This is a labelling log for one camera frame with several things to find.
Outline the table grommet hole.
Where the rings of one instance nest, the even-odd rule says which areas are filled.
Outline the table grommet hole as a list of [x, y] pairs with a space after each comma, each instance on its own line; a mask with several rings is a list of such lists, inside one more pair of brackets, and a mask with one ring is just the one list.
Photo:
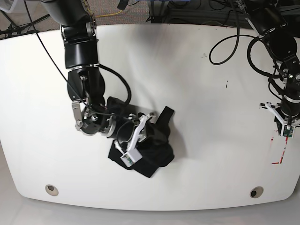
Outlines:
[[254, 199], [259, 198], [263, 194], [263, 192], [264, 192], [263, 187], [261, 186], [255, 187], [250, 191], [250, 197]]
[[51, 196], [58, 196], [59, 194], [58, 189], [53, 185], [46, 185], [45, 190]]

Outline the black T-shirt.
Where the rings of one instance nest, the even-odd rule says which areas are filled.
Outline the black T-shirt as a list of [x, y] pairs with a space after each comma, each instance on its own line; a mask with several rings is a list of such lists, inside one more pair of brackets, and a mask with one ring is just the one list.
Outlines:
[[[130, 113], [137, 115], [142, 113], [136, 110], [136, 106], [127, 105], [125, 102], [114, 97], [108, 98], [106, 108], [110, 116], [128, 115]], [[147, 137], [136, 144], [136, 148], [141, 153], [142, 159], [131, 167], [126, 167], [120, 159], [121, 153], [115, 148], [113, 143], [115, 139], [112, 141], [108, 155], [109, 159], [127, 170], [135, 170], [145, 177], [150, 178], [158, 168], [167, 166], [174, 159], [173, 149], [168, 140], [170, 135], [169, 122], [173, 114], [174, 110], [166, 106], [160, 113], [156, 123], [152, 123], [150, 120], [146, 122], [145, 129], [140, 134]], [[120, 144], [124, 149], [127, 148], [127, 142]]]

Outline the red tape rectangle marking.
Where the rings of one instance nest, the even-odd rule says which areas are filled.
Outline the red tape rectangle marking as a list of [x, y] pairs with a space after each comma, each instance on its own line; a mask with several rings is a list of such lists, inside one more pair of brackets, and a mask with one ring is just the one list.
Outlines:
[[272, 165], [279, 165], [283, 162], [287, 147], [288, 137], [274, 136], [270, 142], [270, 163]]

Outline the right table grommet hole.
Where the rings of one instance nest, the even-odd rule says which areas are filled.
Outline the right table grommet hole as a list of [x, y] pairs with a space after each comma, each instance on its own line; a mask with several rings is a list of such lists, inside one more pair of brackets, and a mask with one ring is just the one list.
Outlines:
[[250, 191], [250, 197], [254, 199], [259, 198], [263, 194], [263, 192], [264, 192], [263, 187], [261, 186], [255, 187]]

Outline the black tripod leg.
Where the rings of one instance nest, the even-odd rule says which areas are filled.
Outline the black tripod leg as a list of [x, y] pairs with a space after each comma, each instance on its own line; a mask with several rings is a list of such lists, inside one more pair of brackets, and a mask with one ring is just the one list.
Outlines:
[[26, 28], [31, 27], [30, 22], [25, 23], [25, 24], [21, 24], [21, 25], [17, 25], [13, 22], [13, 20], [6, 13], [4, 13], [3, 11], [1, 11], [1, 13], [10, 22], [10, 25], [7, 27], [6, 30], [0, 30], [0, 35], [3, 36], [3, 37], [0, 38], [1, 40], [16, 37], [16, 36], [25, 35], [26, 33], [22, 33], [23, 30], [25, 30]]

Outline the left table grommet hole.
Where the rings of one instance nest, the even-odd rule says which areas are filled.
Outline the left table grommet hole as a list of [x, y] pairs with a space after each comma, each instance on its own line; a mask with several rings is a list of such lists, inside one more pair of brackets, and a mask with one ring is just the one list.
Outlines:
[[45, 190], [51, 196], [58, 196], [59, 194], [58, 189], [53, 185], [46, 185]]

